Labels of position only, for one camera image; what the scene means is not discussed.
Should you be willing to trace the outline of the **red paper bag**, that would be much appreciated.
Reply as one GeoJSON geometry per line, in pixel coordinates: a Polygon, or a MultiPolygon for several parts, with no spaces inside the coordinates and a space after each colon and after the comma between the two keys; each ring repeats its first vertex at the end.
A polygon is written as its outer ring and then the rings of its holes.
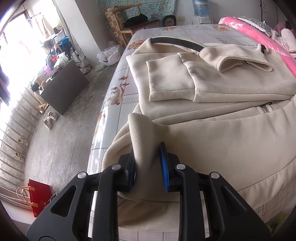
{"type": "Polygon", "coordinates": [[[52,193],[51,187],[48,184],[32,179],[29,179],[27,186],[18,187],[16,194],[20,200],[31,207],[34,217],[37,217],[57,196],[56,192],[52,193]]]}

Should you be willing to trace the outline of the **right beige shoe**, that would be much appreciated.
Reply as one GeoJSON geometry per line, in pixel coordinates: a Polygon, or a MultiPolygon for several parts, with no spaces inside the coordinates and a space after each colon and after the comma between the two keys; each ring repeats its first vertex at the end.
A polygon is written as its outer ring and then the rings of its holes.
{"type": "Polygon", "coordinates": [[[48,112],[48,117],[51,118],[53,121],[56,121],[58,119],[58,114],[53,112],[53,111],[49,111],[48,112]]]}

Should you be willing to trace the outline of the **metal window railing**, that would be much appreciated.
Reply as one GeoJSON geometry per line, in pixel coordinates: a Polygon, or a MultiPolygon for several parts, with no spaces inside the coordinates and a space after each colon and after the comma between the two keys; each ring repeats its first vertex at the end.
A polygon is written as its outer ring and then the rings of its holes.
{"type": "Polygon", "coordinates": [[[1,100],[1,188],[4,196],[17,199],[25,183],[25,164],[31,140],[44,108],[32,90],[34,81],[11,89],[8,104],[1,100]]]}

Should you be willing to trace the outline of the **dark low cabinet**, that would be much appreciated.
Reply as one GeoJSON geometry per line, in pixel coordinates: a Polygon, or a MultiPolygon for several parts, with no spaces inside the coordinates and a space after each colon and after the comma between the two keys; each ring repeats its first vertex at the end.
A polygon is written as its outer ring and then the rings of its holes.
{"type": "Polygon", "coordinates": [[[88,84],[87,78],[71,60],[46,83],[41,98],[60,115],[63,115],[88,84]]]}

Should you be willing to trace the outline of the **white plastic bag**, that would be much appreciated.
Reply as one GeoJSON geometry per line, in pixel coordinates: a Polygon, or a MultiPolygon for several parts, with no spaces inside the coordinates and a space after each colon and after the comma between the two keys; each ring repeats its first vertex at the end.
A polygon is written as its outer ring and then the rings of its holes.
{"type": "Polygon", "coordinates": [[[120,44],[115,45],[97,54],[97,59],[100,64],[112,66],[119,62],[123,51],[124,48],[120,44]]]}

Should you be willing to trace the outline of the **clutter pile on cabinet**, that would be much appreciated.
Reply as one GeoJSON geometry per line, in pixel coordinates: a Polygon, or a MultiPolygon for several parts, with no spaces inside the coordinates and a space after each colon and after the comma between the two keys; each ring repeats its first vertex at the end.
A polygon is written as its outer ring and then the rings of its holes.
{"type": "Polygon", "coordinates": [[[51,71],[53,71],[57,64],[58,55],[62,53],[64,53],[69,60],[73,59],[72,54],[74,53],[78,59],[78,63],[81,63],[80,56],[70,42],[69,37],[64,33],[61,23],[52,28],[48,21],[42,17],[40,21],[37,21],[37,25],[39,26],[40,31],[45,34],[43,47],[48,52],[46,58],[46,66],[50,70],[47,74],[48,76],[51,75],[51,71]]]}

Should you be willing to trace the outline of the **pink checkered cloth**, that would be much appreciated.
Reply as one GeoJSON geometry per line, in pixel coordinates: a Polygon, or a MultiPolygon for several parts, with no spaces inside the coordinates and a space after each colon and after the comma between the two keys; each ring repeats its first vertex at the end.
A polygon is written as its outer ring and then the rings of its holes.
{"type": "Polygon", "coordinates": [[[295,58],[295,36],[291,30],[284,28],[281,30],[280,34],[272,30],[271,38],[295,58]]]}

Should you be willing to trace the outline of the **pink floral blanket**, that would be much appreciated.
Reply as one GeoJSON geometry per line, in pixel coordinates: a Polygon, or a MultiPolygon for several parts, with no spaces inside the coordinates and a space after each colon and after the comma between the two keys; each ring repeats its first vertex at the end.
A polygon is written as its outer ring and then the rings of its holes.
{"type": "Polygon", "coordinates": [[[268,47],[272,51],[280,54],[281,58],[285,62],[288,69],[295,76],[296,74],[295,58],[293,58],[293,56],[291,56],[291,54],[287,50],[285,50],[280,44],[274,42],[274,40],[268,37],[265,33],[260,32],[259,30],[252,27],[251,25],[248,25],[247,23],[230,16],[221,18],[218,24],[232,27],[238,30],[239,32],[244,33],[246,36],[254,39],[258,43],[263,44],[264,46],[268,47]]]}

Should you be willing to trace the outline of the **white water dispenser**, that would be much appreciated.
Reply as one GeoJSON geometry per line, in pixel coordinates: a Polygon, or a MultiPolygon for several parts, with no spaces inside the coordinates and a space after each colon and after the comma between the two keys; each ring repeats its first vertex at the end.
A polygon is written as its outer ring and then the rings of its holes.
{"type": "Polygon", "coordinates": [[[204,25],[204,24],[212,24],[212,23],[213,23],[213,19],[209,17],[200,17],[200,16],[192,17],[193,25],[204,25]]]}

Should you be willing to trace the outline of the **black item on chair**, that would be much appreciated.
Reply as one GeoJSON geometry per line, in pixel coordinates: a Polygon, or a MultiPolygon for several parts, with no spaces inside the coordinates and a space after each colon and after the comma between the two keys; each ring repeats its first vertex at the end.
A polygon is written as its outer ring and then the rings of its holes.
{"type": "Polygon", "coordinates": [[[124,27],[132,27],[142,23],[145,23],[149,18],[144,14],[139,14],[137,16],[131,17],[126,20],[124,27]]]}

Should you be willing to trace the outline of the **wooden chair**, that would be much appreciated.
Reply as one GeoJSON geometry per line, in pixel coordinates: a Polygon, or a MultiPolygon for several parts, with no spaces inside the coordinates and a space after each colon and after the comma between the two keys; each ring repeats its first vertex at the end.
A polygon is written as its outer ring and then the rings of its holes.
{"type": "Polygon", "coordinates": [[[104,11],[116,40],[124,47],[127,46],[128,42],[126,35],[133,36],[138,30],[153,26],[159,27],[159,19],[149,19],[146,15],[142,14],[140,10],[141,5],[141,3],[135,3],[126,6],[114,6],[104,11]],[[138,15],[124,21],[121,13],[132,8],[137,9],[138,15]]]}

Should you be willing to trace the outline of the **blue water bottle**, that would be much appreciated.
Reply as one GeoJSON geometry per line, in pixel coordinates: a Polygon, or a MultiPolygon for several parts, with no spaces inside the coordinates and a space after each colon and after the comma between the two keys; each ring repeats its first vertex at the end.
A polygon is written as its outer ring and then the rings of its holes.
{"type": "Polygon", "coordinates": [[[198,17],[209,17],[209,6],[207,0],[193,0],[194,15],[198,17]]]}

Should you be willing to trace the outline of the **teal floral wall cloth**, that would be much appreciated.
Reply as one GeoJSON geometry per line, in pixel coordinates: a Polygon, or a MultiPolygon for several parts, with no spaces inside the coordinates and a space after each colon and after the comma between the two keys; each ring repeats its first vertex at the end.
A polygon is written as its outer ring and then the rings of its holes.
{"type": "Polygon", "coordinates": [[[142,14],[149,19],[161,19],[163,16],[173,15],[177,5],[177,0],[98,0],[98,7],[103,14],[105,10],[115,6],[127,6],[141,3],[139,6],[142,14]]]}

